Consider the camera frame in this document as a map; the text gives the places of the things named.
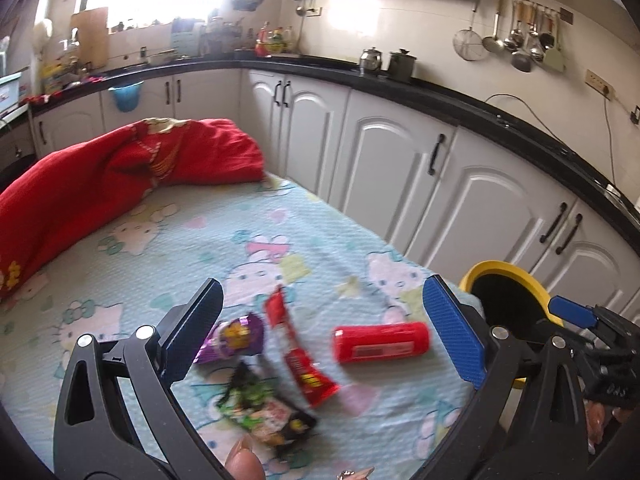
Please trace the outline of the person's right hand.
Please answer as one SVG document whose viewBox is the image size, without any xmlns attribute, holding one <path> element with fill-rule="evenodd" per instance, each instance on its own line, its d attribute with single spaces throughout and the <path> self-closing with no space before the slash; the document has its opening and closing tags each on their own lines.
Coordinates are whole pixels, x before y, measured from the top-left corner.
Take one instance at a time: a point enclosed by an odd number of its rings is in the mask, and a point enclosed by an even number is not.
<svg viewBox="0 0 640 480">
<path fill-rule="evenodd" d="M 597 453 L 597 446 L 603 442 L 605 429 L 608 426 L 612 426 L 613 422 L 623 424 L 632 414 L 632 410 L 611 408 L 594 401 L 586 402 L 585 411 L 590 455 Z"/>
</svg>

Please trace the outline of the person's left hand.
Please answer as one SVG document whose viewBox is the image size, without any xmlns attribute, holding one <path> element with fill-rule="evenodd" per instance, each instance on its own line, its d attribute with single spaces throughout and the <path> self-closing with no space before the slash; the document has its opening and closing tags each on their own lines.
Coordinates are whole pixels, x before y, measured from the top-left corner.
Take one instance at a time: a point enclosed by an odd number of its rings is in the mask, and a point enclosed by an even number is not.
<svg viewBox="0 0 640 480">
<path fill-rule="evenodd" d="M 234 480 L 265 480 L 266 475 L 262 463 L 253 451 L 253 442 L 249 436 L 242 437 L 233 445 L 224 468 Z"/>
</svg>

